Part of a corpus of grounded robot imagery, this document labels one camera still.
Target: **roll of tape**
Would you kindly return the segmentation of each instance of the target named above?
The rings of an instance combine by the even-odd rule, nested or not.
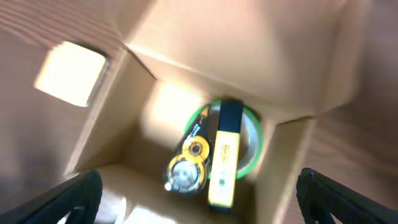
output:
[[[207,105],[202,106],[201,108],[197,109],[190,117],[190,119],[188,120],[188,123],[185,125],[185,132],[187,132],[189,130],[189,127],[191,126],[191,124],[193,123],[193,121],[195,120],[195,118],[201,113],[201,111],[206,107],[209,106],[210,108],[212,107],[217,107],[220,106],[221,104],[221,100],[216,100],[213,101],[211,103],[208,103]],[[256,118],[256,116],[251,112],[251,110],[247,107],[243,108],[243,115],[247,116],[249,118],[249,120],[252,122],[254,128],[256,129],[257,132],[257,138],[258,138],[258,147],[257,149],[255,149],[255,152],[252,156],[252,158],[243,158],[248,162],[248,164],[245,164],[244,166],[238,166],[238,170],[236,173],[236,178],[240,179],[242,177],[244,177],[245,175],[249,174],[251,171],[253,171],[253,169],[255,168],[255,166],[257,165],[257,163],[259,162],[261,153],[262,153],[262,146],[263,146],[263,141],[264,141],[264,136],[263,136],[263,132],[262,132],[262,128],[260,125],[259,120]],[[208,178],[211,178],[211,172],[209,172],[208,174]]]

